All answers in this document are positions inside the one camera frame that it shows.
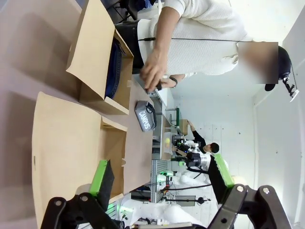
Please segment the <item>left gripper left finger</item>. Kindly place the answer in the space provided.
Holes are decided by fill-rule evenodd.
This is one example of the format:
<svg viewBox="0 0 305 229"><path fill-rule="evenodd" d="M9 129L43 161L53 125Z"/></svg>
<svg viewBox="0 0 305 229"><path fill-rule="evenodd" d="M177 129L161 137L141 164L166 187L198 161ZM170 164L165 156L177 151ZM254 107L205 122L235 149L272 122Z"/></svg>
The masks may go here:
<svg viewBox="0 0 305 229"><path fill-rule="evenodd" d="M111 162L101 160L89 191L76 194L69 201L62 197L50 199L41 227L75 229L80 224L89 223L94 229L118 229L119 221L106 214L113 182Z"/></svg>

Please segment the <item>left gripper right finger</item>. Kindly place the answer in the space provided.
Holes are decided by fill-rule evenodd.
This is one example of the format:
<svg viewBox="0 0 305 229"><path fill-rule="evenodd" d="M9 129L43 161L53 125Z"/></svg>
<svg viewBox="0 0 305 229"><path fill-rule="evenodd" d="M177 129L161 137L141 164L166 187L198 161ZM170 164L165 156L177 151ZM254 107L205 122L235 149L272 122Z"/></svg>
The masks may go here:
<svg viewBox="0 0 305 229"><path fill-rule="evenodd" d="M290 229L292 226L272 186L257 190L236 183L221 155L211 157L209 179L220 208L210 229L233 229L239 214L247 215L255 229Z"/></svg>

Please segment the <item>person's left hand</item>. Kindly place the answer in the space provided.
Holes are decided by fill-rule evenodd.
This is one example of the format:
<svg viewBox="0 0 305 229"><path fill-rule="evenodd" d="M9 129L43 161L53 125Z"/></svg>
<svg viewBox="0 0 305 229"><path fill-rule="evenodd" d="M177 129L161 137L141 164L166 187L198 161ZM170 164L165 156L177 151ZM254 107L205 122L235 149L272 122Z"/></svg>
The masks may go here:
<svg viewBox="0 0 305 229"><path fill-rule="evenodd" d="M175 82L172 81L171 79L169 78L162 78L160 80L160 83L161 83L161 87L164 89L164 88L171 88L173 85L175 85Z"/></svg>

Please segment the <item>person's right hand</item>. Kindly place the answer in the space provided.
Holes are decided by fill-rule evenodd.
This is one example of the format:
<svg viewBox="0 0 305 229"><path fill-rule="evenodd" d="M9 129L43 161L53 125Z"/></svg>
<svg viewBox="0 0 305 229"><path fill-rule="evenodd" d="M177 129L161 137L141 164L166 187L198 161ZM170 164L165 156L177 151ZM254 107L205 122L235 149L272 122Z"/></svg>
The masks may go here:
<svg viewBox="0 0 305 229"><path fill-rule="evenodd" d="M156 89L159 81L165 75L166 69L167 53L159 48L154 48L140 71L140 78L144 81L146 91L151 92Z"/></svg>

